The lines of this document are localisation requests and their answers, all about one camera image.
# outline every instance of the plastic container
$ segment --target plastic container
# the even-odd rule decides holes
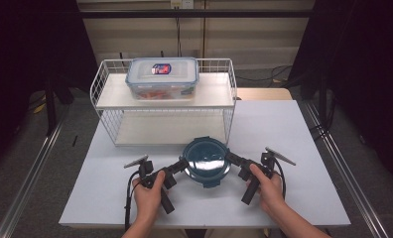
[[[205,188],[220,185],[220,181],[230,170],[230,162],[225,159],[228,149],[221,142],[209,138],[195,138],[180,157],[190,165],[185,169],[188,176],[202,183]]]
[[[126,75],[126,84],[138,100],[193,99],[197,82],[194,58],[134,59]]]

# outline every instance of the shelf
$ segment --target shelf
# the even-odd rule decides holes
[[[185,145],[207,135],[226,143],[222,111],[125,111],[115,144]]]
[[[226,72],[201,72],[192,100],[136,100],[125,82],[126,73],[110,73],[96,109],[233,107],[229,75]]]

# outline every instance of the label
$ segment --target label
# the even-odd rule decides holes
[[[169,74],[171,70],[172,67],[169,63],[156,63],[153,68],[151,68],[153,74]]]

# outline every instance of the white wire basket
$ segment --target white wire basket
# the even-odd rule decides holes
[[[197,59],[192,100],[136,100],[125,82],[131,59],[104,60],[90,99],[116,146],[185,145],[209,136],[228,143],[236,103],[231,59]]]

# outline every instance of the blue container lid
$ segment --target blue container lid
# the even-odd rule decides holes
[[[167,66],[163,73],[155,70]],[[126,83],[128,85],[196,84],[199,79],[195,58],[136,58],[131,61]]]
[[[181,159],[190,163],[185,169],[188,176],[209,188],[220,185],[221,179],[230,170],[230,162],[225,159],[227,152],[228,149],[221,142],[200,137],[185,147]]]

